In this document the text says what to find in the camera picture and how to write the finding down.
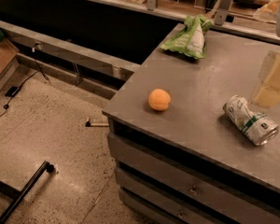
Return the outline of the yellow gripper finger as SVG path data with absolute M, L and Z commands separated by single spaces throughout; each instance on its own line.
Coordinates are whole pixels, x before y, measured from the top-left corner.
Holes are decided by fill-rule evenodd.
M 265 57 L 252 103 L 266 108 L 280 103 L 280 52 L 270 51 Z

